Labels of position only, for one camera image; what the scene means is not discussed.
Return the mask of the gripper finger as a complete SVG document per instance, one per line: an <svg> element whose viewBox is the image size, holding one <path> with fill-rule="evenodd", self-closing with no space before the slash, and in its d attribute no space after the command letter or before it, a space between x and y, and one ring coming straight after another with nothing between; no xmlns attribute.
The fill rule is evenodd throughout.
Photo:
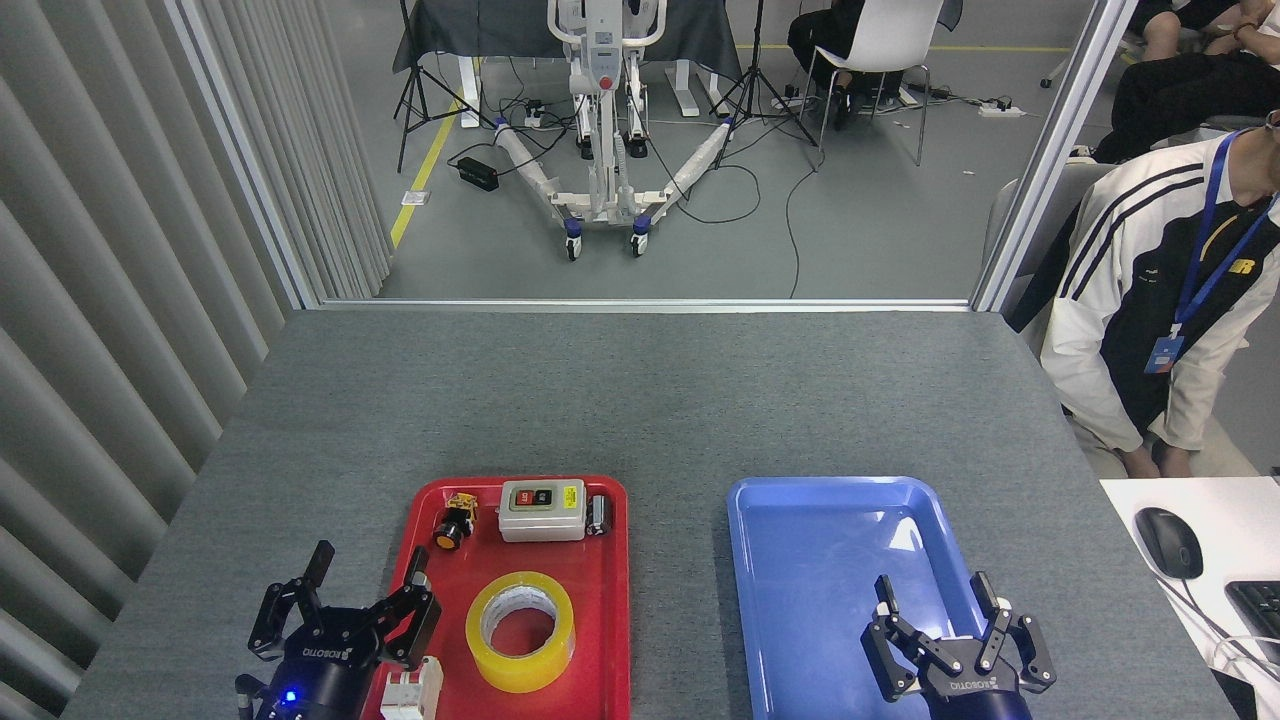
<svg viewBox="0 0 1280 720"><path fill-rule="evenodd" d="M410 573L399 589L366 609L365 626L375 635L376 659L407 671L420 669L442 615L425 573Z"/></svg>
<svg viewBox="0 0 1280 720"><path fill-rule="evenodd" d="M334 546L328 539L320 539L301 577L283 584L273 583L266 588L248 638L248 650L255 656L262 661L273 661L285 653L283 632L294 609L300 610L303 635L324 635L326 628L317 589L323 585L334 556Z"/></svg>
<svg viewBox="0 0 1280 720"><path fill-rule="evenodd" d="M902 618L887 575L874 583L878 603L872 620L861 633L861 646L881 696L896 702L919 691L918 682L929 667L937 667L947 676L959 676L961 662L934 639L918 630Z"/></svg>
<svg viewBox="0 0 1280 720"><path fill-rule="evenodd" d="M975 571L970 588L984 620L986 629L980 651L972 666L979 674L995 671L1000 651L1007 638L1012 638L1021 661L1018 687L1034 694L1046 692L1057 679L1052 659L1041 630L1041 623L1030 614L1019 614L1010 601L997 596L988 575Z"/></svg>

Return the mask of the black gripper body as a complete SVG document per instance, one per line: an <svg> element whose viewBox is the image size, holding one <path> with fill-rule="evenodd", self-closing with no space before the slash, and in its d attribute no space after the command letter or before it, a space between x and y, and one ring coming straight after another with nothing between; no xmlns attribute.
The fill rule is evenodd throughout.
<svg viewBox="0 0 1280 720"><path fill-rule="evenodd" d="M957 676L929 666L920 682L931 719L1030 719L1011 665L989 674L966 669Z"/></svg>
<svg viewBox="0 0 1280 720"><path fill-rule="evenodd" d="M297 630L268 685L257 719L357 719L379 665L374 630Z"/></svg>

